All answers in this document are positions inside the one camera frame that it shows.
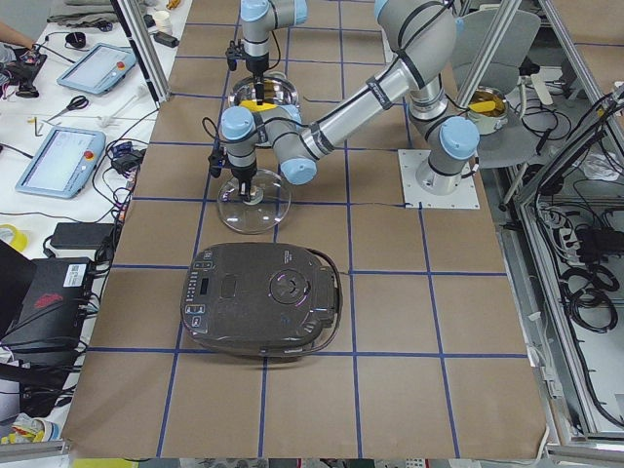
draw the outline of person's arm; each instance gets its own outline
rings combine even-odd
[[[0,21],[0,42],[32,49],[35,41]]]

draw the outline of gray chair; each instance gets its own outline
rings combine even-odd
[[[457,38],[450,58],[458,87],[465,79],[495,14],[495,10],[483,10],[463,17],[465,28]],[[504,95],[514,90],[520,78],[519,67],[527,56],[540,23],[539,16],[533,13],[519,10],[514,15],[480,82],[481,86],[495,88]],[[504,168],[523,164],[534,154],[534,136],[523,127],[521,120],[511,109],[508,110],[508,120],[501,130],[481,137],[479,163],[482,168]]]

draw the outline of scissors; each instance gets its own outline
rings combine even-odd
[[[69,112],[71,110],[76,110],[76,109],[84,109],[88,105],[89,105],[89,100],[87,99],[86,96],[80,95],[80,96],[77,96],[77,97],[73,97],[71,99],[71,101],[69,102],[69,104],[61,112],[59,112],[57,115],[55,115],[53,117],[50,117],[48,119],[48,122],[50,122],[51,120],[56,119],[57,117],[60,117],[65,112]]]

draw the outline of metal base plate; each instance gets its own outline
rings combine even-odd
[[[475,181],[471,177],[463,178],[457,189],[449,195],[434,195],[424,190],[416,181],[416,169],[430,151],[418,149],[400,149],[401,182],[403,198],[409,208],[444,208],[451,210],[478,210],[479,198],[475,189]],[[466,164],[462,173],[468,174],[470,167]]]

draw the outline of tablet screen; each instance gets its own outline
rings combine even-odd
[[[85,88],[96,89],[99,83],[110,73],[110,70],[117,67],[117,62],[123,61],[127,57],[127,52],[109,47],[99,47],[65,76],[64,80]]]
[[[94,138],[90,134],[56,131],[23,185],[64,191]]]

